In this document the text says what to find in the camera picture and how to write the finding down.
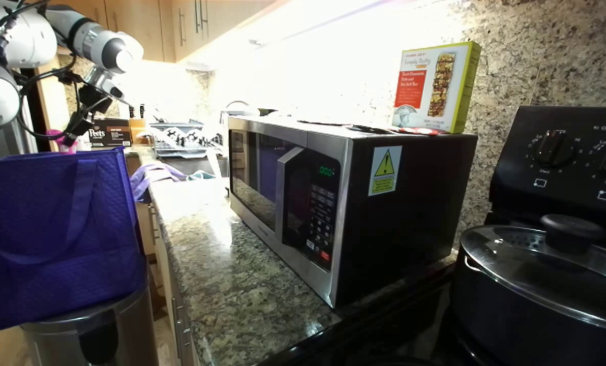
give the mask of label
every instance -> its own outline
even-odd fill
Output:
[[[376,147],[370,164],[368,195],[397,192],[402,147]]]

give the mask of shopping bag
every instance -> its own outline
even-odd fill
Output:
[[[140,292],[124,151],[0,161],[0,329]]]

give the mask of microwave keypad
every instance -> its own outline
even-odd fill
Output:
[[[330,268],[332,243],[334,243],[334,218],[336,218],[336,193],[322,185],[311,185],[310,208],[311,208],[311,218],[310,218],[307,250],[319,266]]]

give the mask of microwave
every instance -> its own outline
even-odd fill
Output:
[[[332,309],[454,249],[476,136],[232,118],[230,205]]]

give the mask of microwave window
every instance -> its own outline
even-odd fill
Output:
[[[294,144],[255,132],[230,134],[232,192],[274,231],[279,160]]]

